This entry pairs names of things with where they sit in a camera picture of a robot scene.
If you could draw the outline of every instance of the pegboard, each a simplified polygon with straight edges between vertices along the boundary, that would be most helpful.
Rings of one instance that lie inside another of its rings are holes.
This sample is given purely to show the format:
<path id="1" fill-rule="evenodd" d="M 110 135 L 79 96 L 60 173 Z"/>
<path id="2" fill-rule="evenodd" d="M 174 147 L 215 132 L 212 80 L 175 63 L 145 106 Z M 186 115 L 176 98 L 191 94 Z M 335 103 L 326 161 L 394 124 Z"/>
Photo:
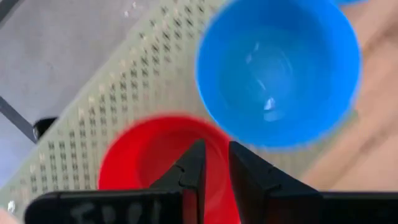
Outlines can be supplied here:
<path id="1" fill-rule="evenodd" d="M 223 3 L 163 0 L 144 16 L 1 189 L 0 207 L 22 220 L 43 193 L 96 189 L 106 148 L 137 119 L 178 111 L 211 121 L 195 86 L 194 57 Z M 324 148 L 263 157 L 299 177 Z"/>

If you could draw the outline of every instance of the bowl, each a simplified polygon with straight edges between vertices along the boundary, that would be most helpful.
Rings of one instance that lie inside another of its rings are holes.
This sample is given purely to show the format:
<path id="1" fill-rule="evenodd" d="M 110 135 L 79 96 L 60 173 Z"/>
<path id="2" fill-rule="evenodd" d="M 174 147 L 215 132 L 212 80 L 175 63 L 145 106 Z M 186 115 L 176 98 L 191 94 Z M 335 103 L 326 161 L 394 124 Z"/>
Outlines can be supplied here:
<path id="1" fill-rule="evenodd" d="M 205 223 L 239 223 L 228 169 L 229 137 L 191 116 L 171 114 L 138 121 L 107 151 L 100 190 L 148 188 L 197 140 L 206 144 Z"/>
<path id="2" fill-rule="evenodd" d="M 280 150 L 318 139 L 341 121 L 360 67 L 355 33 L 331 1 L 237 0 L 210 22 L 195 73 L 222 129 Z"/>

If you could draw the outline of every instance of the red bowl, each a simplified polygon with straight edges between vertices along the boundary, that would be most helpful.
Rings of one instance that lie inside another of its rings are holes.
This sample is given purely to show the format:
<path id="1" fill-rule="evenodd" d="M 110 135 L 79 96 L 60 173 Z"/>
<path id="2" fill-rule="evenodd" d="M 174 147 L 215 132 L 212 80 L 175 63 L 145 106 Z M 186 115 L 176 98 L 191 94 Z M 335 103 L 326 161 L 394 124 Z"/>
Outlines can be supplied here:
<path id="1" fill-rule="evenodd" d="M 228 169 L 229 137 L 189 116 L 146 119 L 113 142 L 99 172 L 100 190 L 148 188 L 197 139 L 206 144 L 205 223 L 239 223 Z"/>

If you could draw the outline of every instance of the wooden surface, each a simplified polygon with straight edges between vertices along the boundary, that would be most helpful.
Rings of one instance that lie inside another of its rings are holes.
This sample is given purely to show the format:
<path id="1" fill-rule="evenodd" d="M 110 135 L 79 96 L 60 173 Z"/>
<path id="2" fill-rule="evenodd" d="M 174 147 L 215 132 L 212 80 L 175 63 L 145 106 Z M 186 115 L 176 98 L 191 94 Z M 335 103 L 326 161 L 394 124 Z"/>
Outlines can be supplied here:
<path id="1" fill-rule="evenodd" d="M 363 49 L 358 119 L 303 181 L 323 190 L 398 190 L 398 0 L 345 9 Z"/>
<path id="2" fill-rule="evenodd" d="M 18 221 L 11 216 L 7 211 L 0 208 L 0 223 L 1 224 L 18 224 Z"/>

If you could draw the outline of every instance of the blue bowl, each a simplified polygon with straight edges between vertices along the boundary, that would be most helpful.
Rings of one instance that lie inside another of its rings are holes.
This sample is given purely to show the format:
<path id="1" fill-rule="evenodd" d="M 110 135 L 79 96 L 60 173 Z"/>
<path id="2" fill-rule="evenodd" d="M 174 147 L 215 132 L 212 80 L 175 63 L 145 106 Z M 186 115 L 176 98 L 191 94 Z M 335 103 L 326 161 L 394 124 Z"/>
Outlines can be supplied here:
<path id="1" fill-rule="evenodd" d="M 236 0 L 205 32 L 196 79 L 209 114 L 232 137 L 293 146 L 341 120 L 360 67 L 354 31 L 332 2 Z"/>

